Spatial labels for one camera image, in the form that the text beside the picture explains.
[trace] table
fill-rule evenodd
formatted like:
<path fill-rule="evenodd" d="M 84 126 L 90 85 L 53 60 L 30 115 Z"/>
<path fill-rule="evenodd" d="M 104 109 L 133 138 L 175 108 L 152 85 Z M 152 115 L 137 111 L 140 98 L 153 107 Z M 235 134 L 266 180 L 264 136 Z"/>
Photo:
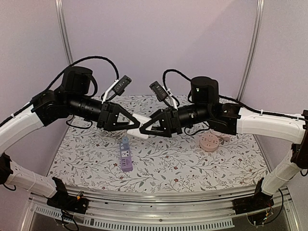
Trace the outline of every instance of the table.
<path fill-rule="evenodd" d="M 186 96 L 177 98 L 181 105 L 188 104 Z M 145 116 L 166 107 L 149 95 L 122 96 L 113 102 Z M 77 116 L 72 123 L 81 127 L 88 124 Z M 189 132 L 205 127 L 201 123 Z M 179 193 L 254 185 L 268 173 L 252 135 L 230 136 L 229 142 L 221 140 L 216 151 L 207 153 L 198 145 L 201 134 L 150 136 L 147 140 L 129 136 L 134 169 L 122 172 L 119 142 L 125 131 L 107 132 L 96 128 L 96 124 L 88 130 L 69 128 L 48 175 L 62 179 L 65 184 L 89 189 Z"/>

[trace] white wall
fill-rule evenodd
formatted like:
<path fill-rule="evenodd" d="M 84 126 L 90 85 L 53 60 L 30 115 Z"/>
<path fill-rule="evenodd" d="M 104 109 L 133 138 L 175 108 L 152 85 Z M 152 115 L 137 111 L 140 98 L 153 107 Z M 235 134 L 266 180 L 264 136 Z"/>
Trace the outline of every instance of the white wall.
<path fill-rule="evenodd" d="M 255 108 L 283 113 L 308 109 L 308 1 L 265 1 L 256 55 L 243 101 Z M 287 141 L 261 137 L 275 167 L 290 149 Z M 308 178 L 289 184 L 303 230 L 308 226 Z"/>
<path fill-rule="evenodd" d="M 217 79 L 220 93 L 235 96 L 243 76 L 256 15 L 251 0 L 130 0 L 63 2 L 74 59 L 99 54 L 117 65 L 133 82 L 127 94 L 152 94 L 149 85 L 162 82 L 166 69 L 189 77 Z M 113 82 L 112 67 L 87 63 L 100 92 Z M 167 77 L 175 94 L 187 94 L 189 83 Z"/>
<path fill-rule="evenodd" d="M 0 2 L 0 121 L 47 87 L 67 65 L 55 3 L 50 0 Z M 63 121 L 36 131 L 6 153 L 17 163 L 45 175 L 61 141 Z M 0 230 L 18 230 L 29 193 L 0 186 Z"/>

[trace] floral tablecloth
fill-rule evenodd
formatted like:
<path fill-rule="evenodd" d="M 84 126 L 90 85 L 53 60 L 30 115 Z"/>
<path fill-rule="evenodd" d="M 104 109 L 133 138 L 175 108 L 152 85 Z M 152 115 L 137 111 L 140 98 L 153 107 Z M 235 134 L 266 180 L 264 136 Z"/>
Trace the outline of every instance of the floral tablecloth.
<path fill-rule="evenodd" d="M 177 97 L 181 105 L 186 96 Z M 113 100 L 129 112 L 149 116 L 165 108 L 155 96 L 123 96 Z M 88 123 L 75 117 L 73 125 Z M 195 125 L 192 133 L 205 124 Z M 82 130 L 69 128 L 49 171 L 66 184 L 91 189 L 127 192 L 193 192 L 252 185 L 268 173 L 265 161 L 252 135 L 230 136 L 219 148 L 207 153 L 198 145 L 199 133 L 172 138 L 129 137 L 133 171 L 119 166 L 119 142 L 125 131 L 107 132 L 96 124 Z"/>

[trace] pink disc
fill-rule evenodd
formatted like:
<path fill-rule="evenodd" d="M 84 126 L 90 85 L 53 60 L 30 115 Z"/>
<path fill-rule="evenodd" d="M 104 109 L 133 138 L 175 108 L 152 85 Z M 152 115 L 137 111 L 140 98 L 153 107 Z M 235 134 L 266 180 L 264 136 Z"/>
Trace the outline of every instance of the pink disc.
<path fill-rule="evenodd" d="M 213 134 L 206 133 L 200 137 L 199 145 L 204 151 L 213 152 L 219 146 L 219 139 Z"/>

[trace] ventilation grille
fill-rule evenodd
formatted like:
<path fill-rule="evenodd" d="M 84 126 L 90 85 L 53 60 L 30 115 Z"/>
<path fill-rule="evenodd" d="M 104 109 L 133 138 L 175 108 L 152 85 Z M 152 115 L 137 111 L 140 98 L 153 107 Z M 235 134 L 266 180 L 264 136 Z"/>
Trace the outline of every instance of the ventilation grille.
<path fill-rule="evenodd" d="M 36 206 L 36 212 L 55 219 L 61 219 L 62 215 L 61 212 L 56 208 L 44 207 L 41 205 Z M 234 227 L 232 219 L 224 219 L 198 224 L 138 225 L 123 222 L 109 222 L 101 219 L 85 217 L 84 222 L 79 224 L 109 231 L 214 231 Z"/>

